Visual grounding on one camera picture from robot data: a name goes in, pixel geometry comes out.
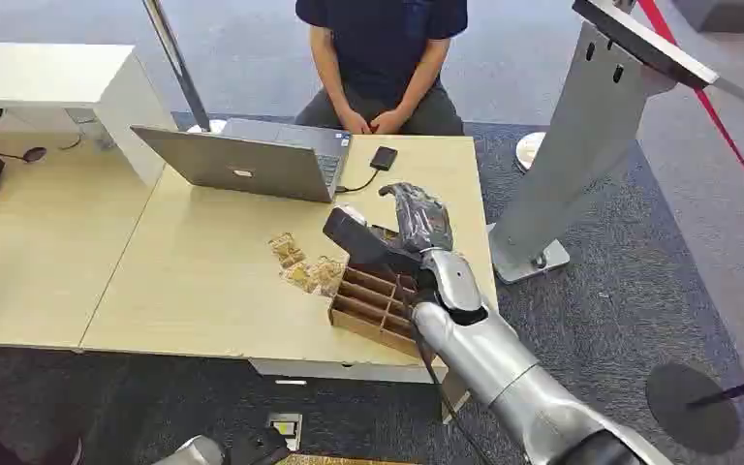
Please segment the person's right hand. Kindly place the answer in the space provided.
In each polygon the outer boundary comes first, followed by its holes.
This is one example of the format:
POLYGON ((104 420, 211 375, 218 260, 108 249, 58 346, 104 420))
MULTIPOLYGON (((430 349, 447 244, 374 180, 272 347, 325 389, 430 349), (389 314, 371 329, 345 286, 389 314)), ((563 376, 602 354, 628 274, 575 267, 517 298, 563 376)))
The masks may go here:
POLYGON ((351 108, 344 108, 338 112, 338 117, 344 129, 353 135, 371 135, 373 130, 364 117, 351 108))

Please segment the person's left hand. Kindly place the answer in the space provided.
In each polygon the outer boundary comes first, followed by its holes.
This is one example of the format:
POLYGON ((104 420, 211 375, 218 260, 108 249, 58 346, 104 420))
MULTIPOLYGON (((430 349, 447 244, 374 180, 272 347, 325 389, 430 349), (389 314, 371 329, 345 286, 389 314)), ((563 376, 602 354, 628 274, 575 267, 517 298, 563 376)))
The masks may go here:
POLYGON ((376 135, 396 135, 408 121, 410 113, 403 108, 394 108, 382 112, 369 123, 370 130, 376 135))

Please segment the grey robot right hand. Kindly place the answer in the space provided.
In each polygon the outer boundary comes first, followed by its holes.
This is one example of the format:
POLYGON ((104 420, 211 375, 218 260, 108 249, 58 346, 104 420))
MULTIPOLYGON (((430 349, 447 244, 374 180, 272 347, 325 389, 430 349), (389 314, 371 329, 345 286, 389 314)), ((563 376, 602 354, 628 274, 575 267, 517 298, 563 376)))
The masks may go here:
POLYGON ((399 236, 406 250, 453 249, 449 213, 440 200, 408 182, 385 185, 378 194, 394 197, 399 236))

